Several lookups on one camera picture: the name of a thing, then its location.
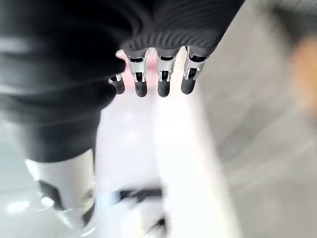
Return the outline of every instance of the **black fingertip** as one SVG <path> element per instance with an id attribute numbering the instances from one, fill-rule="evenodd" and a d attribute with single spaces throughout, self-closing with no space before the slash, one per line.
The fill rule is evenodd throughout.
<path id="1" fill-rule="evenodd" d="M 114 81 L 112 83 L 112 85 L 115 87 L 116 93 L 117 94 L 123 94 L 125 91 L 125 86 L 124 86 L 124 82 L 121 79 L 119 82 L 118 81 Z"/>
<path id="2" fill-rule="evenodd" d="M 147 82 L 135 82 L 135 92 L 140 98 L 143 98 L 148 93 Z"/>
<path id="3" fill-rule="evenodd" d="M 159 81 L 158 82 L 158 94 L 161 97 L 167 97 L 169 95 L 170 82 Z"/>
<path id="4" fill-rule="evenodd" d="M 194 90 L 195 83 L 196 83 L 196 80 L 183 78 L 182 86 L 181 86 L 182 92 L 184 94 L 190 94 Z"/>

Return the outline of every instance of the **gray surface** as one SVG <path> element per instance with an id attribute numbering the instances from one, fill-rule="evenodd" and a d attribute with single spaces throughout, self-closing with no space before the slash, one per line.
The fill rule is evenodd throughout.
<path id="1" fill-rule="evenodd" d="M 316 132 L 292 101 L 273 24 L 243 6 L 198 84 L 244 237 L 314 238 Z"/>

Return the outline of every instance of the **silver joint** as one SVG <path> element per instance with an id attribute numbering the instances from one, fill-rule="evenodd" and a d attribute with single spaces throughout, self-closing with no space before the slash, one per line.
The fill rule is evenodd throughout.
<path id="1" fill-rule="evenodd" d="M 188 80 L 191 79 L 195 81 L 198 75 L 203 70 L 203 67 L 207 61 L 208 57 L 197 57 L 193 56 L 190 57 L 190 50 L 187 52 L 187 58 L 184 64 L 184 79 Z"/>
<path id="2" fill-rule="evenodd" d="M 158 80 L 160 82 L 166 81 L 169 82 L 172 77 L 174 65 L 176 61 L 176 56 L 174 56 L 170 60 L 163 60 L 160 56 L 157 57 L 157 65 L 158 65 Z"/>
<path id="3" fill-rule="evenodd" d="M 134 78 L 135 82 L 145 82 L 146 81 L 146 73 L 147 73 L 147 53 L 143 57 L 139 57 L 136 59 L 130 58 L 129 65 L 131 74 Z"/>
<path id="4" fill-rule="evenodd" d="M 118 73 L 118 74 L 109 78 L 109 83 L 120 82 L 121 80 L 122 80 L 121 73 Z"/>

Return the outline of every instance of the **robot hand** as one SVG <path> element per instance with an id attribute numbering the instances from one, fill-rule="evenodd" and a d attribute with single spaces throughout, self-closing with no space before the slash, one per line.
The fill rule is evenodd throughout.
<path id="1" fill-rule="evenodd" d="M 243 0 L 3 0 L 0 111 L 43 197 L 85 227 L 95 205 L 101 109 L 123 93 L 128 56 L 144 97 L 146 52 L 158 53 L 165 97 L 178 49 L 187 46 L 181 90 L 191 93 Z"/>

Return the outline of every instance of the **black sleeve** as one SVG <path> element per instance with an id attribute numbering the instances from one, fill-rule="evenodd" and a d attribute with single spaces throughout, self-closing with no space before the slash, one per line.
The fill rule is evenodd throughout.
<path id="1" fill-rule="evenodd" d="M 0 0 L 0 115 L 26 156 L 93 148 L 119 49 L 212 52 L 243 0 Z"/>

